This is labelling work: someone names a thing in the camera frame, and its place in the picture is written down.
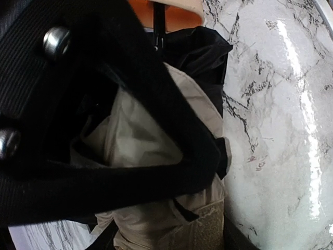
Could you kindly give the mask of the beige folding umbrella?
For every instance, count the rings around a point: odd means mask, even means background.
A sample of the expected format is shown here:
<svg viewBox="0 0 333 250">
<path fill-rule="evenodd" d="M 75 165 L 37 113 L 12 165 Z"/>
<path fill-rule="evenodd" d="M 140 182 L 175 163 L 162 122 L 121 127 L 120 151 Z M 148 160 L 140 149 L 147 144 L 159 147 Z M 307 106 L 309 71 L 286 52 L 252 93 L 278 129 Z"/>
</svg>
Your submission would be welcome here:
<svg viewBox="0 0 333 250">
<path fill-rule="evenodd" d="M 201 1 L 131 1 L 190 106 L 213 134 L 221 153 L 212 184 L 196 193 L 92 215 L 90 249 L 223 249 L 224 187 L 228 155 L 223 138 L 222 88 L 232 46 L 203 27 Z M 71 146 L 80 167 L 176 164 L 183 153 L 145 108 L 119 89 L 99 125 L 89 119 Z"/>
</svg>

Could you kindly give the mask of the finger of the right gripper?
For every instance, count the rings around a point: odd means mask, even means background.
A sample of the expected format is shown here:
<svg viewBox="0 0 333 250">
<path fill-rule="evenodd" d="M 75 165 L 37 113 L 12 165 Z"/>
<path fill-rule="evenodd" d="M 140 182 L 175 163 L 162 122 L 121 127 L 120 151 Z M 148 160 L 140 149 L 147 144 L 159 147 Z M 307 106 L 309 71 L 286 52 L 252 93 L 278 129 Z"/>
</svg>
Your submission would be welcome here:
<svg viewBox="0 0 333 250">
<path fill-rule="evenodd" d="M 179 147 L 174 163 L 72 164 L 70 141 L 124 89 Z M 1 227 L 194 194 L 220 152 L 127 1 L 1 1 Z"/>
</svg>

